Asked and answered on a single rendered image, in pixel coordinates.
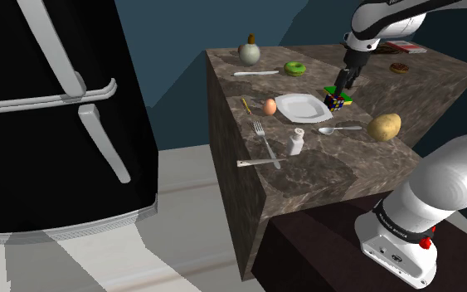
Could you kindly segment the round grey vase with cork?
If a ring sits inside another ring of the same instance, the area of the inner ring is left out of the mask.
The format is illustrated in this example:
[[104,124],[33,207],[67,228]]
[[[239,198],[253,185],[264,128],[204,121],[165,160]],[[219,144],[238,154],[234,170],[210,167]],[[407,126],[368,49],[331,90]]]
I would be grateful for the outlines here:
[[255,36],[251,33],[247,43],[240,52],[240,60],[246,66],[255,65],[260,59],[260,48],[255,44]]

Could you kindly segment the white salt shaker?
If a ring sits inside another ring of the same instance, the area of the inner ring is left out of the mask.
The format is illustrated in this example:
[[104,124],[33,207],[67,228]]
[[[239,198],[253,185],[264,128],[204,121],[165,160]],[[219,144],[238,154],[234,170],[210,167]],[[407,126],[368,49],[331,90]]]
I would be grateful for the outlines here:
[[300,154],[304,146],[304,130],[301,128],[295,128],[294,132],[290,135],[286,154],[288,156],[294,156]]

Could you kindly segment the silver fork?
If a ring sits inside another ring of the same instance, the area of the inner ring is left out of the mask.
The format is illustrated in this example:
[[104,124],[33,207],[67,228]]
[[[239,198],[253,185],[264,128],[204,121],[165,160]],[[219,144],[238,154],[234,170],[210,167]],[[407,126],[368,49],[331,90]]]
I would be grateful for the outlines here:
[[253,121],[252,122],[252,127],[253,127],[253,130],[255,131],[256,135],[262,139],[265,143],[265,146],[267,148],[267,151],[270,155],[270,157],[272,159],[274,159],[275,161],[273,162],[274,166],[276,169],[281,169],[281,165],[280,165],[280,162],[279,161],[276,161],[276,156],[275,156],[275,153],[273,152],[271,146],[269,145],[266,137],[265,137],[265,131],[261,125],[261,122],[260,121]]

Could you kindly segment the yellow-brown potato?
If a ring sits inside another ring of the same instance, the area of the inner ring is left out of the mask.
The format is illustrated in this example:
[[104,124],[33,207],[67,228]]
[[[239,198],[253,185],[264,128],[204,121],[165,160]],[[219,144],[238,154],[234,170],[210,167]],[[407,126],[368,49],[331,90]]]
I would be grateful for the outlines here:
[[396,137],[401,129],[398,114],[382,114],[367,125],[367,133],[378,142],[385,142]]

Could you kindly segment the dark robot stand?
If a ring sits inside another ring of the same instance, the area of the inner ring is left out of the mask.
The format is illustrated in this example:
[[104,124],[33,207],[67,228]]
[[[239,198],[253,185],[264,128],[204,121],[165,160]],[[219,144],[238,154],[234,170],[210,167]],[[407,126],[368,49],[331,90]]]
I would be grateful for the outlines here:
[[435,229],[438,270],[422,290],[361,252],[355,219],[384,196],[272,217],[252,267],[265,292],[467,292],[467,233],[448,221]]

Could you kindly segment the green and yellow block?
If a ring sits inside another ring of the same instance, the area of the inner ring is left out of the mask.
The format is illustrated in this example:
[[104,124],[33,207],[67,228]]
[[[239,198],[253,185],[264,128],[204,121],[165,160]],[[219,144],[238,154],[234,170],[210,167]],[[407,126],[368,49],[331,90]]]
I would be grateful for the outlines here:
[[[325,86],[325,87],[323,88],[323,90],[324,90],[327,94],[333,95],[333,94],[335,93],[336,86],[335,86],[335,85],[333,85],[333,86]],[[344,98],[344,100],[345,100],[344,104],[345,104],[345,105],[350,105],[350,104],[353,102],[353,99],[352,99],[349,95],[347,95],[345,92],[342,92],[342,93],[340,94],[340,96]]]

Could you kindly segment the green glazed doughnut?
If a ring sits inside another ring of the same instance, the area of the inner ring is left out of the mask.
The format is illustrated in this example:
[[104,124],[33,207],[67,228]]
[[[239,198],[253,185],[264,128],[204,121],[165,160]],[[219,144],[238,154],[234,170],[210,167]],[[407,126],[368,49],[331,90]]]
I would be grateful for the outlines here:
[[286,75],[301,76],[306,71],[306,66],[297,61],[290,61],[285,63],[284,70]]

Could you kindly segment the silver butter knife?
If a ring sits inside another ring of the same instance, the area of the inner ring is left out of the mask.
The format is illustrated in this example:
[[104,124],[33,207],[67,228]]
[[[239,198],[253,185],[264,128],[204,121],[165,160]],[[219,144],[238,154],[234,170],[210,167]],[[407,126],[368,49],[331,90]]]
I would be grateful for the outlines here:
[[270,158],[270,159],[252,159],[252,160],[237,160],[236,165],[238,168],[246,167],[246,166],[253,166],[265,163],[276,163],[278,164],[280,161],[284,161],[284,158]]

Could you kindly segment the dark brown pretzel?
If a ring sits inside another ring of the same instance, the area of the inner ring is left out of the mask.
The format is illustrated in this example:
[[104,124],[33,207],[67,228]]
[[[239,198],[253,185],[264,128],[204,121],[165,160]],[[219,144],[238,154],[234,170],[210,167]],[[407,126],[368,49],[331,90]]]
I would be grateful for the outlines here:
[[372,54],[400,54],[401,50],[387,44],[380,44]]

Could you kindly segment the red and white book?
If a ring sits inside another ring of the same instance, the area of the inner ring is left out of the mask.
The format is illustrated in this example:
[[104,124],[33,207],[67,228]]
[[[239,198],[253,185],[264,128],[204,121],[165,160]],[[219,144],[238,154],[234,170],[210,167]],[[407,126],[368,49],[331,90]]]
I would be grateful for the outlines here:
[[397,50],[404,51],[408,54],[416,54],[416,53],[426,53],[427,49],[412,44],[408,41],[387,41],[387,45],[396,48]]

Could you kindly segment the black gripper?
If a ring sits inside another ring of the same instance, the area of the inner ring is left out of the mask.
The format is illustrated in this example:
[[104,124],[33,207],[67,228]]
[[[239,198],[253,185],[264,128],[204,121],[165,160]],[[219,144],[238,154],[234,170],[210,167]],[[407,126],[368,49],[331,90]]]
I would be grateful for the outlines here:
[[334,82],[335,95],[341,95],[344,87],[350,90],[353,87],[354,81],[359,77],[360,70],[367,64],[372,53],[370,51],[357,51],[349,46],[343,58],[346,68],[338,73],[338,77]]

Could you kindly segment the white square plate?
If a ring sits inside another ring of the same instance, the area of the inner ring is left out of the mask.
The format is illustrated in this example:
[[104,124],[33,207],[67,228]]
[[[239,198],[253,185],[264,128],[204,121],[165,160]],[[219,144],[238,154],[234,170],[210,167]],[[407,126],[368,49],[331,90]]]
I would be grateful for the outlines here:
[[275,97],[278,111],[289,121],[316,124],[333,117],[327,105],[314,95],[287,94]]

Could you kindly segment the multicoloured puzzle cube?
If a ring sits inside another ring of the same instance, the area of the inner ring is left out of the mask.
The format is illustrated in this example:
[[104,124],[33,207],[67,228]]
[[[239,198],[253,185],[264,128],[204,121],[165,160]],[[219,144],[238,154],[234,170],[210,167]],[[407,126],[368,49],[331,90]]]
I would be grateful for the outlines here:
[[340,95],[327,94],[323,101],[330,112],[339,111],[345,103],[345,99]]

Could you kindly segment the silver spoon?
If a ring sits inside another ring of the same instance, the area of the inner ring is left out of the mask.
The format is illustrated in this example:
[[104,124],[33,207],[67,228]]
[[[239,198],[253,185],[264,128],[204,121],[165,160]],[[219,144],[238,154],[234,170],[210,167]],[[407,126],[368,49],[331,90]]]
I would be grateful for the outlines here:
[[318,131],[321,134],[330,135],[336,130],[360,130],[362,126],[347,126],[347,127],[323,127],[319,128]]

